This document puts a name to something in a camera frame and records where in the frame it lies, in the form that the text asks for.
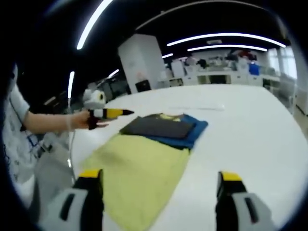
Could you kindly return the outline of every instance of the white pillar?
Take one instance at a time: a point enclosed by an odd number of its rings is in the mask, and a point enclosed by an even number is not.
[[[135,84],[145,79],[151,89],[161,88],[165,65],[155,36],[135,34],[118,47],[118,54],[132,94],[137,93]]]

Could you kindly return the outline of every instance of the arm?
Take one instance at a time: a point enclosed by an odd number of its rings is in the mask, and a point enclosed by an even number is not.
[[[69,129],[89,128],[88,118],[90,113],[88,111],[81,111],[72,115],[46,115],[33,114],[28,112],[26,114],[24,125],[27,130],[32,133],[46,133],[53,131],[65,131]],[[107,124],[99,124],[98,127],[106,127]]]
[[[28,112],[24,119],[24,126],[32,133],[46,133],[50,131],[65,131],[75,129],[73,124],[74,115],[46,115]]]
[[[30,112],[28,103],[24,100],[16,85],[11,92],[11,102],[23,125],[32,133],[89,128],[87,121],[90,113],[88,111],[81,111],[72,115],[47,115]],[[106,124],[98,125],[101,128],[106,126]]]

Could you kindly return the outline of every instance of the white shirt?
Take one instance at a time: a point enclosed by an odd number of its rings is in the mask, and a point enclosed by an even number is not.
[[[32,147],[37,142],[36,137],[29,131],[20,131],[21,121],[24,121],[28,110],[29,105],[15,84],[5,102],[2,134],[9,173],[26,207],[30,206],[33,198],[34,166],[37,162]]]

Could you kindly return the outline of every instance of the white table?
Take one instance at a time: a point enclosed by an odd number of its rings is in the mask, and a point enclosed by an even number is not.
[[[151,231],[214,231],[221,170],[242,177],[248,191],[271,209],[277,227],[299,206],[308,184],[308,144],[292,115],[266,89],[240,85],[174,87],[123,96],[107,107],[136,113],[122,116],[106,128],[78,130],[73,142],[75,173],[82,160],[136,116],[186,113],[209,123]],[[119,230],[108,215],[104,230]]]

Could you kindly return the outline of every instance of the hand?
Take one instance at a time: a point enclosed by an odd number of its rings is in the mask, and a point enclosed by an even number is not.
[[[88,129],[88,118],[90,117],[90,113],[87,110],[77,112],[72,115],[72,128],[73,129]],[[97,124],[98,128],[104,128],[108,126],[108,124]]]

